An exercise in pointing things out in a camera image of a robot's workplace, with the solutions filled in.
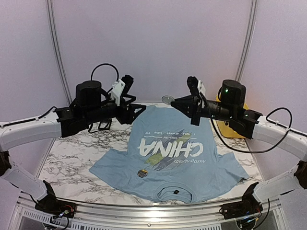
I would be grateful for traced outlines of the black brooch box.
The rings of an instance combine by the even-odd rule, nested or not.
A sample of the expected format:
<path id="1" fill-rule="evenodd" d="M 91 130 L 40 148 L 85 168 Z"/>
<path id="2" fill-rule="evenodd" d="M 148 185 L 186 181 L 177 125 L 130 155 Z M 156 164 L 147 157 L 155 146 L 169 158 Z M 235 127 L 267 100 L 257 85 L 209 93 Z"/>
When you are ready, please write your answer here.
<path id="1" fill-rule="evenodd" d="M 98 131 L 110 130 L 111 124 L 112 124 L 112 119 L 111 118 L 103 120 L 103 121 L 99 122 L 97 130 Z"/>

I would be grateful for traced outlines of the light blue printed t-shirt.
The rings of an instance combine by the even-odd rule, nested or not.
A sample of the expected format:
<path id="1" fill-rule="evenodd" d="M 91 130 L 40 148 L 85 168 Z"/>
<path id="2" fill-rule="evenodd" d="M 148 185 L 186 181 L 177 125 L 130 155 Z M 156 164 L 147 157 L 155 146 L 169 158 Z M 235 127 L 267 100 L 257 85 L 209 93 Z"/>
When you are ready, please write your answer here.
<path id="1" fill-rule="evenodd" d="M 141 169 L 148 171 L 144 178 L 137 175 Z M 207 118 L 194 126 L 180 111 L 154 105 L 134 121 L 127 150 L 110 149 L 90 172 L 115 189 L 153 202 L 207 201 L 249 178 L 232 152 L 218 153 Z"/>

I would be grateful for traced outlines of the white round brooch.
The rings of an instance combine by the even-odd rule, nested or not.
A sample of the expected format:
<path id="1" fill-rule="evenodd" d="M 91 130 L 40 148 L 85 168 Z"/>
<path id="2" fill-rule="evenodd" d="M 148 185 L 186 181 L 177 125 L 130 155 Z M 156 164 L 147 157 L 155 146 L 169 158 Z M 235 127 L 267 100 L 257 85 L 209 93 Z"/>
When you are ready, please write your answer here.
<path id="1" fill-rule="evenodd" d="M 145 169 L 141 169 L 137 172 L 137 175 L 140 177 L 140 178 L 144 178 L 148 175 L 148 171 L 145 170 Z"/>

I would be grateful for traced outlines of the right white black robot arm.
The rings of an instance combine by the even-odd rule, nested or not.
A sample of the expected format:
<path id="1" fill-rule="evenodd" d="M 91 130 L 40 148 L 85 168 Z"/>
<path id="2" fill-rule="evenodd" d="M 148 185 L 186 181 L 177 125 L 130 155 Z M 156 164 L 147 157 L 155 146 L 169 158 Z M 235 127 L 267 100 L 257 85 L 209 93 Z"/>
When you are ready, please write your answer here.
<path id="1" fill-rule="evenodd" d="M 222 205 L 225 218 L 247 215 L 262 211 L 261 204 L 270 198 L 307 187 L 307 136 L 271 121 L 268 116 L 254 110 L 244 109 L 246 87 L 235 80 L 224 80 L 218 92 L 218 100 L 205 98 L 205 87 L 196 77 L 188 77 L 190 95 L 170 98 L 168 104 L 191 119 L 191 124 L 199 125 L 202 117 L 223 121 L 239 135 L 272 144 L 299 158 L 292 169 L 270 180 L 254 183 L 248 187 L 241 201 Z"/>

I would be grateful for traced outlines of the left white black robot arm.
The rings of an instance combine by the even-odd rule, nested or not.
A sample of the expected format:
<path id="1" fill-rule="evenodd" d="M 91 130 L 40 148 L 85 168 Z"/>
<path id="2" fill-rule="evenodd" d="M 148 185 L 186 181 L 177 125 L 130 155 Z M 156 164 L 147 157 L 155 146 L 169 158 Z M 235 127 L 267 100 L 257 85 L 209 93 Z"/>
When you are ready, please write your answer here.
<path id="1" fill-rule="evenodd" d="M 37 208 L 57 213 L 62 207 L 51 185 L 35 178 L 10 160 L 9 149 L 48 138 L 65 138 L 90 129 L 93 124 L 108 123 L 116 118 L 121 124 L 132 122 L 146 109 L 135 104 L 128 92 L 133 84 L 129 75 L 115 81 L 110 92 L 101 82 L 87 80 L 76 86 L 76 96 L 70 106 L 52 107 L 40 116 L 0 124 L 0 177 L 28 193 Z"/>

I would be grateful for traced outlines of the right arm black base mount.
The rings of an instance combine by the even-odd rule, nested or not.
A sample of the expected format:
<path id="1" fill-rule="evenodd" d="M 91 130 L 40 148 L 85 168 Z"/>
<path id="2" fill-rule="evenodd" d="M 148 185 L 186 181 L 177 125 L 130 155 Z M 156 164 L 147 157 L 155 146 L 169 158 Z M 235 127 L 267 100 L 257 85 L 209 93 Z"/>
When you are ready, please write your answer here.
<path id="1" fill-rule="evenodd" d="M 224 219 L 239 218 L 263 211 L 262 204 L 253 196 L 254 189 L 258 184 L 259 182 L 250 185 L 241 197 L 241 201 L 221 206 L 219 213 L 223 215 Z"/>

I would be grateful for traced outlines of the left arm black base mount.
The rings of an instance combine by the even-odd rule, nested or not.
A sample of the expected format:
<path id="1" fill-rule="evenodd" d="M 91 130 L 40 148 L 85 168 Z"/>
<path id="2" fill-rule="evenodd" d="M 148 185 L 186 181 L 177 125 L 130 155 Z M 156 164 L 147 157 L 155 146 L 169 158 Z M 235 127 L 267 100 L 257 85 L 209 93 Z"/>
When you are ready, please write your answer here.
<path id="1" fill-rule="evenodd" d="M 35 204 L 35 209 L 40 210 L 49 214 L 57 214 L 68 210 L 67 216 L 73 218 L 77 205 L 73 202 L 68 202 L 64 200 L 59 200 L 50 183 L 43 180 L 43 183 L 47 189 L 47 195 L 41 200 L 37 200 Z"/>

